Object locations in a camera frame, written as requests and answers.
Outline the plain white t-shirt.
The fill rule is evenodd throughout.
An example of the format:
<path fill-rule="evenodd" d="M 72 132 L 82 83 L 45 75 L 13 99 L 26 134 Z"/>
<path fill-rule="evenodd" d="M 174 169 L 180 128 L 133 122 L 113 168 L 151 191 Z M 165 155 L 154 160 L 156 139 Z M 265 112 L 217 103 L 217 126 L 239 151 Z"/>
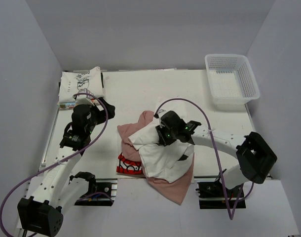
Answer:
<path fill-rule="evenodd" d="M 173 183 L 189 170 L 193 161 L 194 145 L 179 140 L 169 146 L 159 145 L 159 136 L 155 129 L 159 123 L 159 118 L 153 118 L 148 125 L 129 136 L 129 141 L 139 152 L 146 177 Z"/>

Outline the white red print t-shirt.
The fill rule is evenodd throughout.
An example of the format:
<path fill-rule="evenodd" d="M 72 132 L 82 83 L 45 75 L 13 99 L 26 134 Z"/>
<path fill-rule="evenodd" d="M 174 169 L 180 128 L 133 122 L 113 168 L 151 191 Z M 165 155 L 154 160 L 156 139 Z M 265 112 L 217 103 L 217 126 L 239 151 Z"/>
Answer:
<path fill-rule="evenodd" d="M 126 175 L 143 175 L 141 162 L 128 160 L 122 153 L 118 156 L 116 172 Z"/>

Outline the pink t-shirt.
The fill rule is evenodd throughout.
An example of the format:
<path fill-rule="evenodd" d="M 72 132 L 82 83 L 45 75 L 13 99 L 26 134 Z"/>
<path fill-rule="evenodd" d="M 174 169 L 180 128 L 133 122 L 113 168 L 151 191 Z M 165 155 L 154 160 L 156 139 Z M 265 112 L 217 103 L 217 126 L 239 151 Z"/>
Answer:
<path fill-rule="evenodd" d="M 143 111 L 140 114 L 139 119 L 136 123 L 128 123 L 128 124 L 117 126 L 117 131 L 119 133 L 120 143 L 121 143 L 120 153 L 122 153 L 126 159 L 131 161 L 141 162 L 141 157 L 139 155 L 139 152 L 133 147 L 132 143 L 129 140 L 129 136 L 131 136 L 138 130 L 148 125 L 150 122 L 152 122 L 152 120 L 153 120 L 153 112 Z M 188 191 L 188 188 L 191 184 L 192 177 L 193 177 L 193 167 L 194 167 L 194 163 L 191 163 L 186 173 L 173 183 L 169 183 L 164 179 L 158 179 L 153 177 L 151 178 L 147 177 L 146 180 L 150 186 L 152 186 L 156 191 L 158 191 L 165 198 L 180 205 L 182 204 L 186 196 L 186 193 Z"/>

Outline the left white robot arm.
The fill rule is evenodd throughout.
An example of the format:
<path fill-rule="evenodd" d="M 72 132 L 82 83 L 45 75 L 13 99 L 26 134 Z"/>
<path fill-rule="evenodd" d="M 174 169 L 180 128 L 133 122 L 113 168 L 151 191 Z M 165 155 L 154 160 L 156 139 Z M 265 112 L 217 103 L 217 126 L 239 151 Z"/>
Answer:
<path fill-rule="evenodd" d="M 17 206 L 23 235 L 28 232 L 54 237 L 62 227 L 64 215 L 82 196 L 96 194 L 95 175 L 90 172 L 71 172 L 84 151 L 94 141 L 91 134 L 95 126 L 106 125 L 115 116 L 115 106 L 98 98 L 99 109 L 90 99 L 83 98 L 64 129 L 54 163 L 45 172 L 42 182 Z"/>

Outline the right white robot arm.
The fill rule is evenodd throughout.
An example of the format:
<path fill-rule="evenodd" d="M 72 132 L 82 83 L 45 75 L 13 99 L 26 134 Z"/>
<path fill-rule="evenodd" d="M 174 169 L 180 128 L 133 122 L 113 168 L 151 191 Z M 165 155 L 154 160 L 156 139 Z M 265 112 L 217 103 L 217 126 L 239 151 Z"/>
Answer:
<path fill-rule="evenodd" d="M 159 121 L 156 131 L 162 146 L 180 141 L 215 148 L 238 160 L 238 165 L 222 170 L 215 180 L 212 190 L 222 197 L 227 197 L 234 188 L 248 181 L 262 184 L 277 162 L 274 151 L 256 132 L 240 136 L 212 131 L 197 121 L 185 122 L 174 111 L 166 112 Z"/>

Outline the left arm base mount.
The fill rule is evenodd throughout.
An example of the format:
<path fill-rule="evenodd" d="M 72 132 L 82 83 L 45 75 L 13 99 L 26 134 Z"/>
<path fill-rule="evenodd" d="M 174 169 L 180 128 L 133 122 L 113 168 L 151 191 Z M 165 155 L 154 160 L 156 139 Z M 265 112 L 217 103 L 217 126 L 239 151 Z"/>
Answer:
<path fill-rule="evenodd" d="M 116 179 L 96 180 L 96 192 L 85 194 L 76 203 L 75 206 L 106 206 L 111 207 L 115 201 L 117 191 Z"/>

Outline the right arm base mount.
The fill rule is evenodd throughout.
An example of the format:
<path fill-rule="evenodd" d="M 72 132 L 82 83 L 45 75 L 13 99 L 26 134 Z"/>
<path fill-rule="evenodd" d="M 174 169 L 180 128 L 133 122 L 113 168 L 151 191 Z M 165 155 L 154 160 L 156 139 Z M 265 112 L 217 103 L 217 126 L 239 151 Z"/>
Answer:
<path fill-rule="evenodd" d="M 199 208 L 202 210 L 227 209 L 226 199 L 221 184 L 216 184 L 214 178 L 195 179 L 199 196 Z M 232 190 L 226 190 L 230 209 L 234 208 L 241 187 L 236 186 Z M 238 202 L 236 209 L 246 209 L 244 200 Z"/>

